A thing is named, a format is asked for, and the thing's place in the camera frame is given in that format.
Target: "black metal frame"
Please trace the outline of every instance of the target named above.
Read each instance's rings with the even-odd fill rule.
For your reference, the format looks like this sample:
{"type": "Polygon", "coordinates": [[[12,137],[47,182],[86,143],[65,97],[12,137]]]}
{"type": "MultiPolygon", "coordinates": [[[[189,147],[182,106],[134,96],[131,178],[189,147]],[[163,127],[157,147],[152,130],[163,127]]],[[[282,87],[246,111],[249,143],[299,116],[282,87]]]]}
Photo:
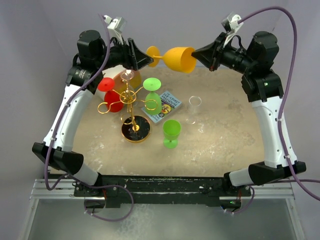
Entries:
{"type": "MultiPolygon", "coordinates": [[[[184,176],[130,176],[100,175],[100,186],[120,185],[130,191],[135,204],[202,204],[220,207],[225,202],[220,197],[236,198],[250,196],[245,187],[226,189],[223,177],[184,177],[184,176]]],[[[130,204],[128,193],[121,188],[106,189],[106,208],[119,208],[130,204]]],[[[92,189],[75,183],[75,197],[103,197],[101,189],[92,189]]]]}

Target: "glass base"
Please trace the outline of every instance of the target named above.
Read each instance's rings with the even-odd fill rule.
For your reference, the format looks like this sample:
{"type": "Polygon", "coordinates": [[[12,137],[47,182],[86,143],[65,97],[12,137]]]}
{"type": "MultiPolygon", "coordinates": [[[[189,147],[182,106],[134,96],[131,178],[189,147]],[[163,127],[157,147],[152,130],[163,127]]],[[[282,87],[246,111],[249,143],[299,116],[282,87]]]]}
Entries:
{"type": "Polygon", "coordinates": [[[178,139],[176,140],[168,140],[164,139],[163,140],[163,145],[167,147],[168,149],[174,149],[176,146],[178,146],[178,139]]]}
{"type": "MultiPolygon", "coordinates": [[[[124,122],[131,123],[131,117],[128,117],[124,122]]],[[[136,128],[133,124],[122,124],[122,136],[131,143],[141,143],[147,139],[150,134],[150,123],[143,116],[134,116],[136,128]]]]}
{"type": "Polygon", "coordinates": [[[188,117],[185,122],[189,125],[195,124],[196,123],[196,118],[195,117],[188,117]]]}

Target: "black round base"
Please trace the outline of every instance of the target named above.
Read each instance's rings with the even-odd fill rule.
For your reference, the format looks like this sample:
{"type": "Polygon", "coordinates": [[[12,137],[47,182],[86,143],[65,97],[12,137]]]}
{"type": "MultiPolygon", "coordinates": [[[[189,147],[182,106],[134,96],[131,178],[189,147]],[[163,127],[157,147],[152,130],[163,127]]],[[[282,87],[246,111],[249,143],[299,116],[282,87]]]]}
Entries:
{"type": "MultiPolygon", "coordinates": [[[[128,117],[124,123],[130,123],[131,117],[128,117]]],[[[150,123],[143,116],[134,116],[134,121],[137,125],[136,130],[133,124],[122,124],[122,136],[131,143],[141,143],[147,139],[150,133],[150,123]]]]}

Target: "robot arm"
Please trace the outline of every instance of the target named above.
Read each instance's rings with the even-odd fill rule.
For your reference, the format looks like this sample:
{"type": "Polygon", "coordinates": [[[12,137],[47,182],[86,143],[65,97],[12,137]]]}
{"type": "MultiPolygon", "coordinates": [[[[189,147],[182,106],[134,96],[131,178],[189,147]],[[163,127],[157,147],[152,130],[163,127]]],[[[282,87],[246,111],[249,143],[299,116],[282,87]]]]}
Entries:
{"type": "MultiPolygon", "coordinates": [[[[110,23],[108,30],[113,41],[105,69],[123,65],[126,69],[139,70],[153,62],[151,57],[137,48],[133,39],[129,38],[128,44],[124,41],[121,33],[126,21],[123,18],[111,19],[109,16],[104,16],[104,19],[110,23]]],[[[72,68],[68,72],[63,100],[53,125],[43,141],[41,143],[35,142],[32,147],[32,151],[44,163],[52,140],[52,132],[68,99],[98,71],[106,57],[106,44],[99,32],[95,30],[82,32],[77,41],[77,48],[78,53],[73,58],[72,68]]],[[[91,186],[98,184],[98,172],[90,169],[84,163],[83,155],[73,152],[72,149],[82,115],[102,79],[103,74],[100,73],[69,103],[57,129],[49,157],[49,166],[65,171],[91,186]]]]}
{"type": "Polygon", "coordinates": [[[271,69],[279,51],[277,38],[271,33],[259,31],[245,49],[241,44],[241,38],[236,36],[236,32],[243,24],[238,24],[240,19],[238,15],[229,15],[222,21],[226,33],[222,32],[213,43],[192,53],[192,56],[210,71],[215,71],[220,65],[224,65],[243,74],[242,88],[259,121],[264,161],[226,173],[224,177],[230,187],[263,185],[291,176],[288,156],[285,155],[278,132],[278,121],[281,121],[284,139],[289,148],[289,158],[295,172],[306,171],[305,163],[297,161],[297,156],[291,147],[285,117],[278,119],[284,92],[279,76],[271,69]],[[234,37],[238,37],[239,49],[231,46],[234,37]]]}

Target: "gold metal stand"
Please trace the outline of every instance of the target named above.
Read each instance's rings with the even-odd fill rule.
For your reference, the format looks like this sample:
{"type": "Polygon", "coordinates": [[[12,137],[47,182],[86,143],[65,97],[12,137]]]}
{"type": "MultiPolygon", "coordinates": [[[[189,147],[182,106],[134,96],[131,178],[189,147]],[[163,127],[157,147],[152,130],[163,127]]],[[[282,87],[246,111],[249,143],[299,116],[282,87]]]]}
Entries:
{"type": "Polygon", "coordinates": [[[116,92],[120,96],[120,101],[116,101],[110,104],[109,109],[107,111],[100,111],[100,106],[104,104],[108,104],[107,102],[102,102],[98,105],[97,110],[100,114],[106,114],[110,111],[111,106],[113,104],[117,103],[123,103],[126,104],[126,112],[130,114],[130,117],[127,119],[123,120],[123,115],[121,115],[121,121],[122,121],[122,127],[121,127],[121,132],[122,136],[124,136],[125,139],[127,139],[131,143],[141,143],[144,140],[147,139],[150,133],[150,123],[149,121],[139,115],[134,115],[134,106],[133,103],[135,101],[140,101],[144,103],[144,106],[147,108],[146,103],[149,101],[154,101],[156,103],[155,108],[147,108],[148,110],[155,110],[158,106],[158,103],[153,100],[139,100],[137,99],[137,93],[143,89],[144,87],[140,87],[137,91],[132,91],[129,90],[129,81],[134,77],[134,73],[131,70],[126,70],[121,74],[121,79],[124,83],[126,83],[126,90],[123,91],[122,93],[118,93],[114,89],[112,91],[116,92]]]}

